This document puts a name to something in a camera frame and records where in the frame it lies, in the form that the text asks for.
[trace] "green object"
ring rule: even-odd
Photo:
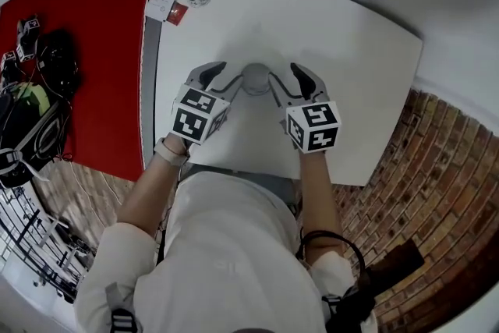
[[[17,84],[12,92],[16,99],[20,96],[21,101],[25,101],[28,105],[37,106],[40,116],[50,108],[47,92],[41,85],[22,82]]]

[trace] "fiducial marker cube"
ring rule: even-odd
[[[334,101],[286,108],[286,132],[303,153],[334,147],[341,125]]]
[[[173,103],[171,132],[202,144],[220,129],[230,105],[228,101],[184,84]]]

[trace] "wrist strap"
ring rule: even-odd
[[[350,240],[345,239],[343,236],[338,233],[329,232],[328,230],[314,230],[313,232],[307,233],[305,237],[302,238],[298,253],[296,253],[296,258],[299,260],[303,260],[305,257],[305,246],[310,243],[312,240],[317,239],[319,237],[331,237],[332,239],[341,240],[342,242],[347,243],[350,247],[352,247],[353,252],[356,254],[357,259],[359,260],[359,272],[362,273],[366,270],[366,263],[364,261],[364,257],[360,250],[357,248],[355,244],[353,244]]]
[[[170,164],[179,167],[184,162],[186,162],[189,157],[186,155],[176,154],[171,151],[169,148],[165,146],[163,143],[164,137],[161,137],[160,140],[157,141],[156,146],[154,146],[154,152],[161,155],[166,161]]]

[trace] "white shirt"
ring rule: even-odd
[[[342,296],[354,283],[349,262],[335,252],[309,271],[297,261],[295,219],[273,193],[213,172],[179,185],[157,267],[155,246],[135,226],[105,229],[76,298],[82,331],[110,331],[105,288],[117,282],[123,297],[133,296],[146,333],[323,333],[321,292]],[[372,314],[363,331],[377,331]]]

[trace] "brick wall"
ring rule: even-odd
[[[499,258],[498,151],[499,138],[475,119],[411,90],[369,183],[334,186],[345,237],[367,264],[410,238],[425,258],[377,297],[382,331],[429,331],[499,279],[491,267]],[[352,251],[346,256],[358,272]]]

